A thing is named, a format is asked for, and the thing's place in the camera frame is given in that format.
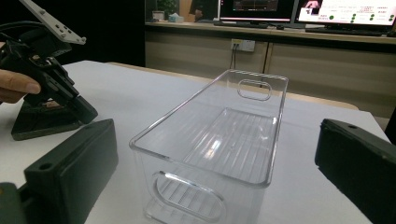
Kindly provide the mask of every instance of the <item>table surface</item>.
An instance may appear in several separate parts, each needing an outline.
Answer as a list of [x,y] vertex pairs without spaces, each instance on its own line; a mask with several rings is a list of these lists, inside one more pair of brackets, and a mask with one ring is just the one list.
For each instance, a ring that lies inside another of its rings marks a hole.
[[[125,63],[110,62],[110,64],[114,64],[114,65],[118,65],[118,66],[122,66],[122,67],[133,68],[133,69],[137,69],[140,71],[146,71],[146,72],[150,72],[150,73],[157,73],[157,74],[172,76],[172,77],[183,77],[183,78],[187,78],[187,79],[194,80],[194,81],[200,81],[200,82],[204,82],[204,83],[208,83],[212,80],[207,77],[190,76],[190,75],[186,75],[186,74],[167,72],[167,71],[163,71],[163,70],[134,66],[134,65],[125,64]],[[254,88],[254,87],[249,88],[249,91],[261,92],[259,90],[259,88]],[[328,100],[328,99],[322,99],[322,98],[312,97],[312,96],[307,96],[307,95],[301,95],[301,94],[296,94],[296,93],[292,93],[292,92],[286,92],[286,97],[290,98],[290,99],[302,100],[302,101],[307,101],[307,102],[312,102],[312,103],[317,103],[317,104],[334,105],[334,106],[338,106],[338,107],[358,110],[357,106],[349,104],[349,103]]]
[[[116,126],[120,162],[86,223],[149,223],[129,141],[206,83],[90,61],[64,68],[81,96],[98,111],[94,121],[114,119]],[[21,102],[0,106],[0,181],[17,187],[25,183],[27,166],[76,132],[14,141],[10,132],[20,108]],[[388,140],[368,112],[287,98],[259,223],[370,223],[314,163],[323,119],[348,122]]]

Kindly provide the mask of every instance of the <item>finger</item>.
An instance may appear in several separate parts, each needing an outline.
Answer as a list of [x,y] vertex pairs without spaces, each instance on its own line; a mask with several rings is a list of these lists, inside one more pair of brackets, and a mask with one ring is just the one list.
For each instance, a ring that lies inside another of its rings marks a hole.
[[0,88],[0,102],[17,103],[26,93]]
[[0,88],[24,93],[40,93],[41,87],[34,79],[8,70],[0,69]]

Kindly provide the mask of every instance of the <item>desk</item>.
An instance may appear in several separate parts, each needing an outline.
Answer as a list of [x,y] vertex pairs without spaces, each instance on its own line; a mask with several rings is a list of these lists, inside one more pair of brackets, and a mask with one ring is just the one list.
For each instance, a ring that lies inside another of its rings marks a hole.
[[293,43],[305,46],[319,46],[339,49],[357,49],[393,52],[396,48],[396,39],[386,36],[363,35],[328,35],[306,33],[304,29],[277,30],[275,27],[268,29],[254,29],[228,26],[215,26],[211,23],[199,22],[146,22],[146,31],[158,31],[192,35],[215,35],[233,37],[245,34],[252,40],[266,39],[275,43]]
[[[90,61],[64,68],[99,112],[94,121],[114,119],[116,126],[120,163],[86,223],[148,223],[129,141],[205,83]],[[24,168],[75,132],[16,142],[10,132],[20,107],[21,102],[0,106],[0,181],[17,187],[25,182]],[[259,223],[370,223],[314,164],[324,118],[349,122],[387,139],[368,112],[287,98],[272,183],[262,201]]]

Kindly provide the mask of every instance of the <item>monitor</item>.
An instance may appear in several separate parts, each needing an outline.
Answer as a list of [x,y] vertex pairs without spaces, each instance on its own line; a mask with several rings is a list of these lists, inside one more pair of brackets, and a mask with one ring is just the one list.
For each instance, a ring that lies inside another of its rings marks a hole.
[[219,20],[288,23],[293,6],[294,0],[220,0]]
[[388,31],[396,16],[396,0],[299,0],[296,22],[329,29]]

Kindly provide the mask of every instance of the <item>clear plastic bin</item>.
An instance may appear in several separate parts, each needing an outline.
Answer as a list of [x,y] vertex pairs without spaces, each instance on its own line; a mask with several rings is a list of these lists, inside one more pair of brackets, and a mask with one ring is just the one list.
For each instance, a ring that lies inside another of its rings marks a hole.
[[227,70],[135,136],[144,212],[161,223],[256,223],[288,79]]

